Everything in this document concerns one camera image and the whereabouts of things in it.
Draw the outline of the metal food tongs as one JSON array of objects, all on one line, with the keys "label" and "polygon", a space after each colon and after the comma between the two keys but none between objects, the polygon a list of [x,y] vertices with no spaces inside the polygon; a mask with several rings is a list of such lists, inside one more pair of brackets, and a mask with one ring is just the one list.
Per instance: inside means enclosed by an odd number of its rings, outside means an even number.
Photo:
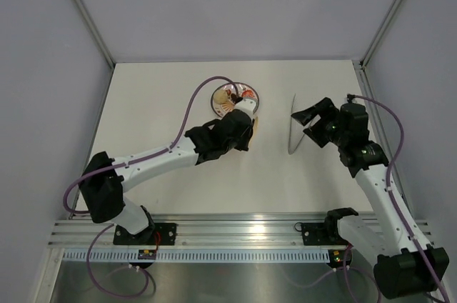
[{"label": "metal food tongs", "polygon": [[303,133],[303,127],[295,121],[292,117],[289,119],[289,127],[288,127],[288,154],[294,154],[302,141],[305,139],[305,134]]}]

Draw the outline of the round beige lunch box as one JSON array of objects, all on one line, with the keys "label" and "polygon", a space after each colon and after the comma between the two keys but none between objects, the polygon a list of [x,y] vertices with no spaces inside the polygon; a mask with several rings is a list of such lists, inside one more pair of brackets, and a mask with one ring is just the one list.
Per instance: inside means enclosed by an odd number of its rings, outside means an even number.
[{"label": "round beige lunch box", "polygon": [[253,139],[254,139],[254,137],[256,135],[257,129],[258,129],[258,116],[256,116],[253,119],[253,124],[252,124],[252,128],[251,128],[251,135],[250,135],[250,139],[248,141],[248,148],[249,149],[251,148],[252,141],[253,141]]}]

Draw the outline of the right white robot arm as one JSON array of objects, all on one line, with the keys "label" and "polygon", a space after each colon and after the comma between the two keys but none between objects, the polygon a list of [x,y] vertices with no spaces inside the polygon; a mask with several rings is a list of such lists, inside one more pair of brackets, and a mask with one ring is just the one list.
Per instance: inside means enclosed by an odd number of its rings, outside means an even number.
[{"label": "right white robot arm", "polygon": [[387,299],[414,294],[441,294],[441,302],[451,299],[442,279],[449,257],[435,248],[421,231],[391,176],[394,160],[381,145],[370,139],[368,112],[349,94],[346,103],[336,107],[331,99],[295,111],[291,118],[301,124],[303,133],[319,147],[334,144],[341,163],[366,195],[381,228],[377,235],[352,208],[334,209],[324,221],[327,240],[348,242],[373,267],[379,292]]}]

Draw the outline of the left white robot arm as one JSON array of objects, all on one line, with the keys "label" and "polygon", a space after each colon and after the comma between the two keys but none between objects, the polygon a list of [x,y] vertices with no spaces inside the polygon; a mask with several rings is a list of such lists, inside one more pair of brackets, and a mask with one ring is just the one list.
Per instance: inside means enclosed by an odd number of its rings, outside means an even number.
[{"label": "left white robot arm", "polygon": [[240,98],[221,119],[189,129],[169,147],[129,157],[111,158],[104,151],[95,154],[79,184],[92,222],[111,222],[124,228],[136,243],[149,243],[154,237],[153,219],[125,194],[154,177],[217,160],[233,149],[248,151],[257,109],[255,99]]}]

